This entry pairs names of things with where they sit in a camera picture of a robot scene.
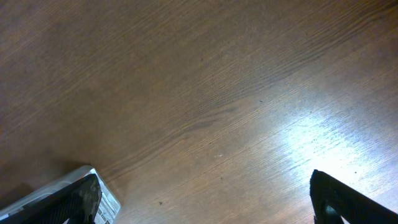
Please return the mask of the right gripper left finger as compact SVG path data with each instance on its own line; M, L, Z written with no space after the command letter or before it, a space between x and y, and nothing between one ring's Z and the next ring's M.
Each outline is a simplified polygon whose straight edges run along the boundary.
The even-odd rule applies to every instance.
M90 174L1 221L1 224L95 224L101 187Z

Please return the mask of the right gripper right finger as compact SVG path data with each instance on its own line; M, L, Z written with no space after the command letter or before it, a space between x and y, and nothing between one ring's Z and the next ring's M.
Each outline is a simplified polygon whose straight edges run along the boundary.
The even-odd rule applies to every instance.
M316 224L397 223L397 214L325 172L314 170L310 198Z

